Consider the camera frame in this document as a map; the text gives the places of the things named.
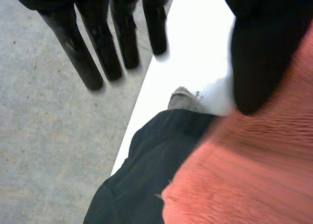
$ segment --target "person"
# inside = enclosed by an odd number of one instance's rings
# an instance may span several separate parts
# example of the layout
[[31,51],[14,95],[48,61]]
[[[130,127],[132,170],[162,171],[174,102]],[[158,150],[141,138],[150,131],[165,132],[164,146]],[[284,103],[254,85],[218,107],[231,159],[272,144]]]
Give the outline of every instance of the person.
[[236,108],[203,114],[175,91],[85,224],[313,223],[313,0],[226,2]]
[[[76,24],[74,4],[80,12],[87,33],[96,51],[105,76],[109,81],[122,76],[112,34],[107,24],[109,0],[19,0],[30,10],[37,10],[53,30],[63,50],[85,86],[91,91],[103,87],[102,76],[95,65]],[[133,69],[139,66],[133,12],[138,0],[110,0],[111,12],[124,66]],[[152,50],[155,55],[167,49],[165,35],[167,0],[143,0]]]

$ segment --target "knit fabric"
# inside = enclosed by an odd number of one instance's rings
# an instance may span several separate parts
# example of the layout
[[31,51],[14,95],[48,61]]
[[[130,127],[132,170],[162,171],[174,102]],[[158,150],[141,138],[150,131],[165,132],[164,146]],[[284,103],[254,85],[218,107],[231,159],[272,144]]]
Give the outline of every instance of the knit fabric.
[[216,122],[163,191],[166,224],[313,223],[313,25],[254,115]]

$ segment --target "white table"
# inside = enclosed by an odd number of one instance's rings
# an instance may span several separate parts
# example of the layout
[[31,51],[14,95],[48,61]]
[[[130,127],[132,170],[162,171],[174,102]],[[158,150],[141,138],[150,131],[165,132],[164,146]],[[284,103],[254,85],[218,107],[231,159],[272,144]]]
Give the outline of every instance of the white table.
[[112,175],[128,156],[135,132],[166,110],[179,86],[201,91],[205,112],[224,115],[231,105],[229,34],[234,16],[224,0],[173,0],[167,34],[170,57],[152,59],[129,121]]

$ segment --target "gray floor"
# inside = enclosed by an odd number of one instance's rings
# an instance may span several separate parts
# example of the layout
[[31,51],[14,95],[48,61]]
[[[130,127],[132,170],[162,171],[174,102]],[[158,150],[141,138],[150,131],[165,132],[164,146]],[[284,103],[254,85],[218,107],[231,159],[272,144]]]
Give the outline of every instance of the gray floor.
[[[135,22],[142,67],[92,94],[37,12],[1,0],[1,223],[82,223],[110,175],[151,61],[141,2]],[[78,24],[99,67],[79,16]]]

